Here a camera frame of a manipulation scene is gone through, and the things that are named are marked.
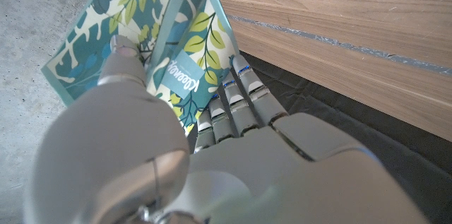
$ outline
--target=wooden surface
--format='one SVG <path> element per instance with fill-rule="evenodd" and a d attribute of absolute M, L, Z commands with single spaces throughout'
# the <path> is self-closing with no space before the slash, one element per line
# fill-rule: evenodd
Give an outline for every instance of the wooden surface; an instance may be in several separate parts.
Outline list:
<path fill-rule="evenodd" d="M 239 48 L 452 141 L 452 77 L 231 20 Z"/>
<path fill-rule="evenodd" d="M 452 67 L 452 0 L 221 0 L 226 14 Z"/>
<path fill-rule="evenodd" d="M 221 0 L 226 14 L 452 68 L 452 0 Z M 230 20 L 239 48 L 452 141 L 452 76 Z"/>

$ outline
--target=gray robotic hand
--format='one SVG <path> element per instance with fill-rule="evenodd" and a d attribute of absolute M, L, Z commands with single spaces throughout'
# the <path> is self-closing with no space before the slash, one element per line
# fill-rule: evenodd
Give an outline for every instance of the gray robotic hand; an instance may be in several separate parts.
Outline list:
<path fill-rule="evenodd" d="M 111 45 L 98 87 L 40 146 L 26 223 L 427 222 L 371 152 L 315 117 L 289 116 L 242 56 L 189 155 L 172 109 L 145 91 L 136 47 L 121 36 Z"/>

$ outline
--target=robot finger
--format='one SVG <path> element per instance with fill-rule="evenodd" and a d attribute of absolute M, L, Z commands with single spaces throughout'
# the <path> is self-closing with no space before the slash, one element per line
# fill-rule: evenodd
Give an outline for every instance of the robot finger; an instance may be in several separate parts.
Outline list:
<path fill-rule="evenodd" d="M 232 65 L 237 72 L 238 79 L 244 86 L 246 94 L 248 94 L 257 114 L 265 125 L 271 125 L 278 118 L 287 116 L 287 111 L 262 83 L 242 55 L 235 56 Z"/>

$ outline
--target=concrete floor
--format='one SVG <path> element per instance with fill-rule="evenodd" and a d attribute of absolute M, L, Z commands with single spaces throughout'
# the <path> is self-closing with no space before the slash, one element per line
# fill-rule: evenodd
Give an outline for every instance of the concrete floor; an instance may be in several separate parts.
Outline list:
<path fill-rule="evenodd" d="M 87 0 L 0 0 L 0 223 L 22 223 L 22 194 L 42 135 L 64 110 L 41 67 Z"/>

